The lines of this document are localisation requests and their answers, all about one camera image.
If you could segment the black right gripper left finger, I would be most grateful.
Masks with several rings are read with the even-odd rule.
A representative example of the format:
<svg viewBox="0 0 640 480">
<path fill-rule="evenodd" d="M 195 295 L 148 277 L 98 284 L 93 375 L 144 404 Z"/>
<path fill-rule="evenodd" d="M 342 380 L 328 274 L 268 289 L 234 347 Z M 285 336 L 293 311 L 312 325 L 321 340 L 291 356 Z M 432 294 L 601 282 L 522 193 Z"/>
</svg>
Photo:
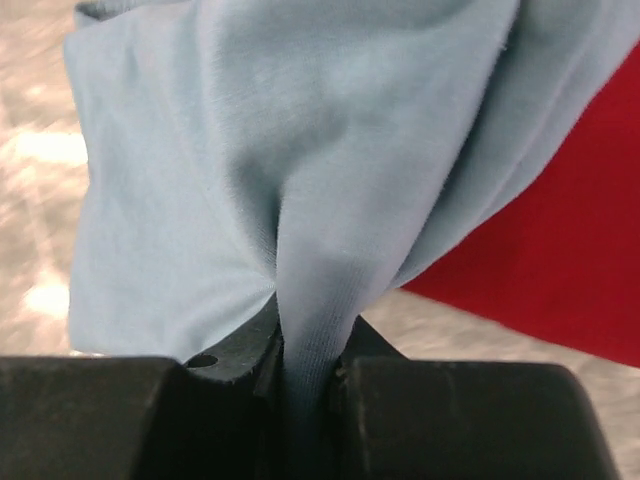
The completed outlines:
<svg viewBox="0 0 640 480">
<path fill-rule="evenodd" d="M 5 357 L 5 479 L 272 479 L 282 337 L 269 301 L 186 362 Z"/>
</svg>

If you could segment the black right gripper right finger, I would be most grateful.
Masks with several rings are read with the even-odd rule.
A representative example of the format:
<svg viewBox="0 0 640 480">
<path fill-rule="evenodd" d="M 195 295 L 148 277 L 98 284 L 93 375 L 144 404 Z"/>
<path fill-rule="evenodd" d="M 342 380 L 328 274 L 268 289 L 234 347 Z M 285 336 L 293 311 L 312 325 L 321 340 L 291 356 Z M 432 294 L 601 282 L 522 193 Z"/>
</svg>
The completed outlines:
<svg viewBox="0 0 640 480">
<path fill-rule="evenodd" d="M 615 479 L 582 384 L 549 363 L 413 360 L 358 319 L 332 379 L 340 479 Z"/>
</svg>

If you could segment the grey-blue t shirt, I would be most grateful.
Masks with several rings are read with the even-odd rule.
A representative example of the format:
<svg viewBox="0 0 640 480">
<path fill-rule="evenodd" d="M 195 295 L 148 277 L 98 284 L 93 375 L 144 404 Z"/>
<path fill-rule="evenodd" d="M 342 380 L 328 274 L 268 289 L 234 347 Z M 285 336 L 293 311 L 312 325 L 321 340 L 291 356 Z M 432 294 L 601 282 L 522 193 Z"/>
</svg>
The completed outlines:
<svg viewBox="0 0 640 480">
<path fill-rule="evenodd" d="M 285 472 L 355 318 L 541 173 L 639 38 L 635 1 L 86 1 L 73 348 L 187 360 L 269 300 Z"/>
</svg>

